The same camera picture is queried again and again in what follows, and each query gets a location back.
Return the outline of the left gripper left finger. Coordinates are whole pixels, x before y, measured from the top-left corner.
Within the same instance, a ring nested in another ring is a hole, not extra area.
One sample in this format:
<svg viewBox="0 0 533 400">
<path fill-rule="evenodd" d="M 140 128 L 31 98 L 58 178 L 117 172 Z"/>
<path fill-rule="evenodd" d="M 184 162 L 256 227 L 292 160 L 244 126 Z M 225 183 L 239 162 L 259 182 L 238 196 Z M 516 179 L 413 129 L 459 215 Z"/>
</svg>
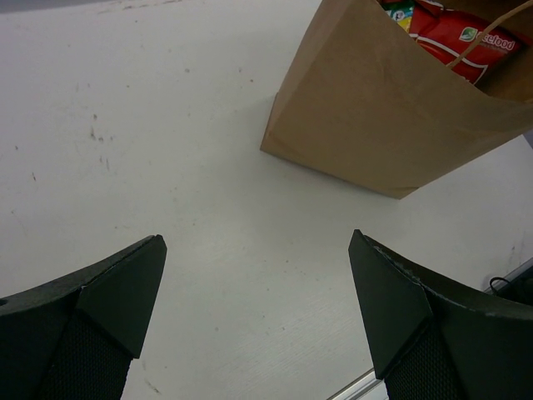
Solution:
<svg viewBox="0 0 533 400">
<path fill-rule="evenodd" d="M 138 359 L 167 246 L 143 238 L 1 300 L 3 399 L 119 399 Z"/>
</svg>

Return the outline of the brown paper bag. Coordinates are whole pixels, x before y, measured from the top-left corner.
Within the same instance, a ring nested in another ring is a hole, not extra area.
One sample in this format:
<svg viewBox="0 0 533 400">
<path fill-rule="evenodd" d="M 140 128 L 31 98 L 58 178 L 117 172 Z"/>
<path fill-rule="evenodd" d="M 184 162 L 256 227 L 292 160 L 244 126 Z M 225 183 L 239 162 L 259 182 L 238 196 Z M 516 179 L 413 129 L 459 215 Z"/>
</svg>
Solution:
<svg viewBox="0 0 533 400">
<path fill-rule="evenodd" d="M 532 51 L 475 86 L 377 1 L 324 1 L 275 97 L 265 153 L 403 198 L 532 128 Z"/>
</svg>

